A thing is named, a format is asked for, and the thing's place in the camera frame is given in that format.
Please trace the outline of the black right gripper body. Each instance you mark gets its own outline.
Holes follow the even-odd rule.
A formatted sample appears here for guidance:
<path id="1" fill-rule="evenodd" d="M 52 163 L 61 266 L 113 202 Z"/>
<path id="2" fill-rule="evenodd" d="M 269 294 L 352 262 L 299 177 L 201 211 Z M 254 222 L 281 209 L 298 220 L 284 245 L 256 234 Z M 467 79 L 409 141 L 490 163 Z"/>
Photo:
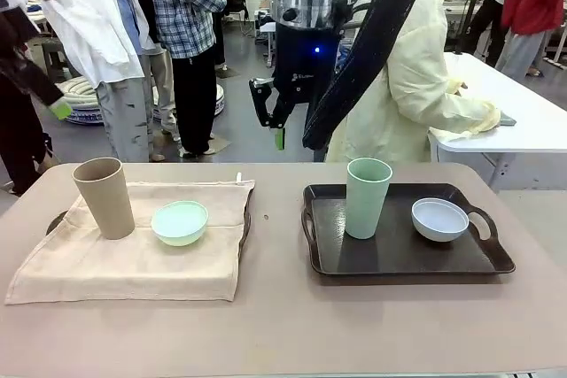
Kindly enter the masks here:
<path id="1" fill-rule="evenodd" d="M 331 28 L 301 28 L 276 24 L 276 64 L 273 72 L 278 100 L 314 104 L 334 76 L 340 37 Z"/>

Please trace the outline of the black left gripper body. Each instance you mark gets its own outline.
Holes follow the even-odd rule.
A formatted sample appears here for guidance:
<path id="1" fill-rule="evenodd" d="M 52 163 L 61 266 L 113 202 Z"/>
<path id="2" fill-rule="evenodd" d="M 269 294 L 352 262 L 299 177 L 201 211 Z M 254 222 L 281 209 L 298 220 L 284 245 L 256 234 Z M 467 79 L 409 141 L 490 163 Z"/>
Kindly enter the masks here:
<path id="1" fill-rule="evenodd" d="M 21 92 L 38 99 L 49 99 L 50 80 L 33 61 L 15 50 L 1 51 L 1 74 Z"/>

